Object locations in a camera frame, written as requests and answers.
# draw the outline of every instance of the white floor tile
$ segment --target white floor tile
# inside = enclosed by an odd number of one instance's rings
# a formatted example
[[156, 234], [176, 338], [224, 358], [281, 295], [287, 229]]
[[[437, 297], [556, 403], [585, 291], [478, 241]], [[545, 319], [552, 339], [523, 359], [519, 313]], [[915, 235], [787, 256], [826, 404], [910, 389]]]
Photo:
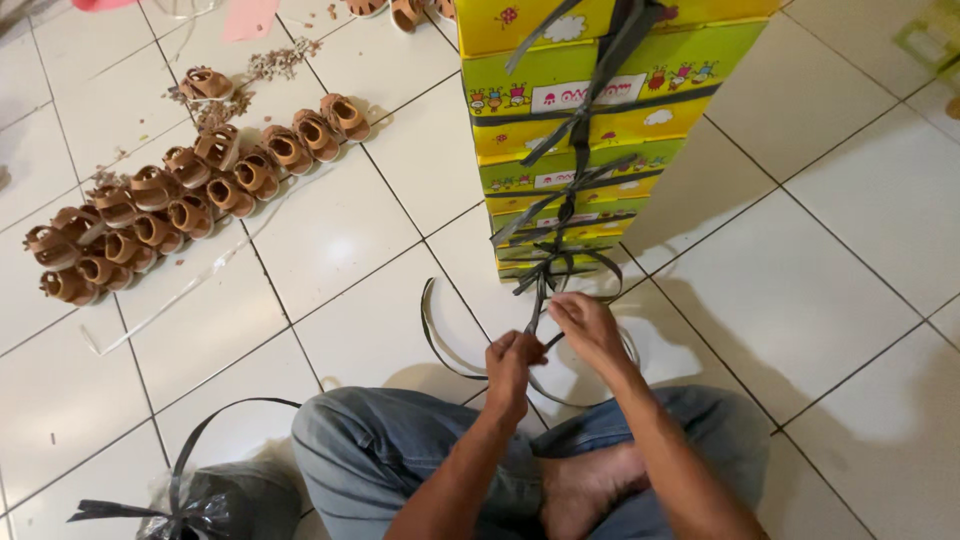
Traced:
[[785, 9], [828, 47], [843, 55], [899, 98], [933, 78], [893, 40], [927, 0], [796, 0]]
[[960, 347], [960, 297], [954, 298], [943, 309], [937, 311], [930, 322], [937, 330], [944, 333], [947, 339]]
[[[486, 403], [487, 391], [484, 390], [482, 394], [468, 401], [465, 405], [477, 410], [483, 410], [483, 406]], [[537, 416], [537, 412], [534, 410], [532, 403], [527, 402], [527, 414], [520, 420], [520, 423], [516, 425], [516, 430], [531, 438], [537, 437], [546, 431], [546, 426], [543, 425], [543, 422]]]
[[79, 309], [0, 362], [0, 462], [14, 505], [150, 416], [129, 347], [96, 356], [123, 332], [113, 298]]
[[[170, 60], [170, 67], [177, 81], [186, 75], [187, 69], [202, 64], [231, 78], [235, 85], [240, 85], [245, 81], [243, 75], [247, 72], [251, 55], [267, 54], [277, 49], [293, 49], [293, 41], [279, 24], [274, 24], [270, 33], [260, 39], [223, 41], [220, 34], [223, 32], [227, 12], [228, 5], [225, 3], [217, 11], [197, 18], [196, 28], [186, 41], [186, 46], [182, 45], [190, 33], [189, 25], [177, 28], [160, 40], [160, 47]], [[255, 95], [251, 98], [247, 112], [234, 117], [229, 123], [241, 129], [263, 130], [272, 124], [290, 126], [294, 113], [300, 109], [317, 110], [320, 99], [325, 96], [324, 88], [305, 63], [295, 67], [294, 74], [296, 77], [290, 81], [283, 77], [274, 77], [272, 81], [256, 81], [245, 86], [246, 91], [254, 92]], [[259, 134], [255, 134], [253, 138], [258, 141]]]
[[623, 245], [644, 270], [655, 272], [776, 186], [703, 119], [624, 233]]
[[0, 163], [0, 231], [77, 185], [53, 104], [0, 132]]
[[[244, 238], [240, 223], [226, 219], [207, 240], [188, 243], [163, 258], [130, 289], [118, 294], [129, 328], [167, 301]], [[287, 324], [251, 246], [184, 296], [132, 338], [144, 384], [155, 410], [169, 405], [227, 367]], [[112, 335], [108, 343], [120, 337]]]
[[960, 353], [927, 325], [787, 427], [877, 538], [960, 528]]
[[756, 514], [777, 540], [871, 538], [782, 433], [770, 441], [767, 480]]
[[420, 240], [359, 147], [296, 182], [262, 233], [268, 212], [246, 219], [294, 322]]
[[421, 244], [297, 323], [324, 389], [406, 388], [461, 404], [484, 388], [451, 373], [430, 351], [420, 325], [429, 278], [437, 278], [430, 295], [434, 343], [452, 367], [483, 373], [489, 342]]
[[50, 218], [63, 207], [84, 203], [77, 188], [71, 189], [54, 202], [27, 216], [22, 222], [0, 233], [0, 355], [11, 347], [41, 331], [57, 319], [74, 310], [72, 304], [45, 298], [40, 287], [40, 266], [32, 253], [23, 251], [25, 234], [36, 225], [48, 225]]
[[117, 161], [117, 149], [132, 152], [189, 117], [185, 107], [160, 97], [172, 83], [159, 49], [151, 45], [77, 84], [66, 97], [57, 96], [60, 121], [81, 180], [95, 173], [97, 165]]
[[946, 83], [934, 81], [906, 100], [906, 104], [945, 134], [953, 137], [953, 140], [960, 142], [960, 120], [947, 116], [947, 104], [955, 97], [957, 94], [953, 88]]
[[424, 235], [483, 201], [460, 80], [451, 77], [375, 126], [364, 146]]
[[[640, 373], [652, 386], [705, 384], [747, 395], [707, 344], [652, 282], [644, 282], [611, 304], [620, 329], [629, 336], [640, 361]], [[537, 336], [544, 343], [558, 333], [545, 315]], [[588, 364], [561, 340], [547, 355], [549, 363], [531, 373], [547, 392], [577, 405], [592, 405], [612, 397], [610, 390]], [[546, 423], [553, 427], [583, 412], [551, 402], [529, 392]]]
[[[523, 330], [527, 326], [533, 313], [535, 295], [534, 289], [530, 288], [514, 296], [516, 282], [500, 282], [489, 238], [490, 217], [486, 207], [481, 205], [430, 236], [427, 243], [484, 331], [490, 338], [496, 339], [507, 331]], [[623, 290], [644, 278], [643, 271], [623, 248], [617, 246], [609, 257], [624, 273]], [[571, 279], [566, 290], [612, 295], [617, 290], [616, 277], [611, 271], [602, 269], [582, 278]]]
[[51, 99], [33, 34], [0, 45], [0, 130]]
[[[34, 35], [58, 102], [100, 79], [101, 72], [154, 40], [136, 4], [96, 13], [68, 10], [34, 30]], [[159, 70], [162, 65], [147, 69]], [[135, 94], [137, 89], [131, 88], [130, 82], [115, 82], [111, 88], [104, 88], [103, 98], [112, 102], [119, 96]], [[162, 92], [157, 87], [147, 93], [156, 90]]]
[[[310, 364], [288, 330], [161, 411], [156, 422], [173, 460], [190, 432], [224, 405], [246, 398], [303, 403], [319, 393]], [[289, 437], [296, 413], [291, 406], [269, 402], [232, 406], [204, 430], [190, 462], [206, 467], [250, 458], [268, 441]]]
[[654, 279], [780, 422], [919, 322], [782, 191]]
[[960, 146], [900, 105], [786, 187], [926, 316], [960, 291], [957, 171]]
[[897, 100], [782, 13], [707, 109], [779, 182]]
[[343, 26], [307, 61], [328, 91], [369, 104], [371, 122], [460, 68], [457, 52], [432, 24], [422, 21], [410, 36], [394, 28], [387, 13]]
[[140, 527], [136, 518], [66, 520], [77, 512], [82, 499], [148, 506], [149, 483], [165, 469], [154, 424], [146, 422], [11, 512], [13, 536], [16, 540], [134, 538]]

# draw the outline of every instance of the cloud illustration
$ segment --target cloud illustration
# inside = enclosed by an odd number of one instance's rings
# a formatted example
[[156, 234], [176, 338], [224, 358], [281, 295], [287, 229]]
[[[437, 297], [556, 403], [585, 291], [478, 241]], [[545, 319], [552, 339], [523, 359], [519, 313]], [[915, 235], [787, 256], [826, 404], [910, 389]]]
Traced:
[[560, 17], [547, 27], [546, 32], [543, 33], [543, 37], [550, 39], [554, 43], [576, 39], [587, 29], [587, 27], [584, 26], [585, 20], [586, 18], [582, 15]]
[[657, 124], [662, 124], [673, 119], [673, 112], [670, 112], [669, 109], [660, 109], [655, 112], [651, 112], [647, 119], [643, 121], [644, 124], [648, 126], [656, 126]]

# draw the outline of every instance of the plastic bag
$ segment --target plastic bag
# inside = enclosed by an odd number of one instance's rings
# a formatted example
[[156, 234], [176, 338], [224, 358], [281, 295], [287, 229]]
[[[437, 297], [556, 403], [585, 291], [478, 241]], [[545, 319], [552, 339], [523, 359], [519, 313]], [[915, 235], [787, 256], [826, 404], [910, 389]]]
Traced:
[[286, 467], [248, 460], [184, 473], [186, 460], [206, 425], [220, 411], [248, 401], [299, 407], [277, 398], [249, 398], [217, 410], [187, 437], [165, 489], [150, 508], [107, 501], [80, 501], [67, 522], [113, 517], [143, 518], [137, 540], [289, 540], [300, 522], [300, 493]]

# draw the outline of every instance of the cartoon character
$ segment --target cartoon character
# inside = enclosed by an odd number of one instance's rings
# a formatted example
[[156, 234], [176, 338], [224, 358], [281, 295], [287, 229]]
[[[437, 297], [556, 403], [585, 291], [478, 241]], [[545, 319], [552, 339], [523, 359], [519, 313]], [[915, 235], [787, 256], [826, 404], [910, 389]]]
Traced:
[[713, 63], [710, 63], [709, 61], [705, 61], [704, 65], [700, 68], [700, 71], [697, 71], [697, 74], [693, 76], [693, 80], [690, 82], [694, 85], [698, 85], [710, 77], [716, 77], [716, 74], [713, 73], [713, 66], [719, 62], [720, 61], [714, 61]]
[[474, 114], [480, 114], [483, 112], [483, 88], [480, 90], [471, 90], [470, 91], [470, 109]]
[[500, 104], [503, 103], [503, 98], [500, 97], [500, 90], [502, 89], [503, 86], [490, 89], [490, 99], [487, 100], [487, 105], [490, 106], [490, 112], [496, 112], [496, 108], [500, 107]]
[[526, 85], [526, 83], [520, 83], [520, 86], [517, 86], [516, 83], [511, 84], [510, 103], [503, 106], [504, 109], [509, 109], [510, 107], [520, 107], [521, 105], [530, 103], [530, 98], [523, 95], [523, 92], [527, 89]]
[[650, 76], [650, 82], [647, 83], [650, 91], [657, 91], [663, 86], [663, 81], [665, 81], [664, 75], [666, 75], [666, 65], [655, 65], [654, 72]]
[[493, 20], [500, 23], [500, 30], [503, 30], [509, 26], [510, 23], [514, 22], [514, 19], [516, 19], [517, 10], [519, 10], [519, 8], [517, 6], [513, 6], [512, 8], [507, 8], [506, 10], [500, 12], [499, 17], [493, 18]]

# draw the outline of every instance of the cartoon illustration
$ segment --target cartoon illustration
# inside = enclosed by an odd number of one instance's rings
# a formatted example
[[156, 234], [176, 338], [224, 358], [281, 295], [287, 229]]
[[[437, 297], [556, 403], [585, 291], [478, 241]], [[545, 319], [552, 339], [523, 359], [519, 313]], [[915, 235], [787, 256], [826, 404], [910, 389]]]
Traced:
[[496, 108], [500, 107], [500, 104], [503, 103], [503, 98], [500, 97], [500, 90], [502, 89], [503, 86], [490, 89], [490, 99], [487, 100], [487, 105], [490, 106], [490, 112], [496, 112]]
[[510, 23], [514, 22], [514, 19], [516, 19], [517, 10], [519, 10], [519, 8], [517, 6], [513, 6], [512, 8], [507, 8], [506, 10], [500, 12], [499, 17], [493, 18], [493, 20], [500, 23], [500, 30], [507, 28]]
[[526, 91], [527, 84], [520, 83], [520, 86], [517, 86], [516, 83], [511, 84], [510, 88], [510, 103], [504, 105], [504, 109], [509, 109], [510, 107], [520, 107], [522, 105], [529, 105], [530, 98], [523, 95], [523, 92]]
[[647, 83], [650, 91], [657, 91], [663, 86], [663, 81], [666, 80], [664, 75], [666, 75], [666, 65], [655, 65], [654, 72], [650, 75], [650, 82]]
[[705, 61], [704, 65], [700, 68], [700, 71], [698, 71], [697, 74], [693, 76], [693, 79], [690, 82], [693, 83], [694, 85], [698, 85], [703, 81], [709, 79], [710, 77], [716, 77], [716, 74], [713, 73], [713, 66], [716, 65], [717, 63], [720, 63], [720, 61], [713, 61], [713, 63], [710, 63], [709, 61]]
[[543, 33], [543, 38], [549, 39], [554, 43], [572, 41], [580, 37], [584, 30], [587, 29], [587, 26], [584, 25], [585, 20], [587, 20], [587, 18], [582, 15], [560, 17], [547, 27]]
[[480, 90], [471, 90], [470, 91], [470, 110], [474, 114], [480, 114], [483, 112], [483, 88]]

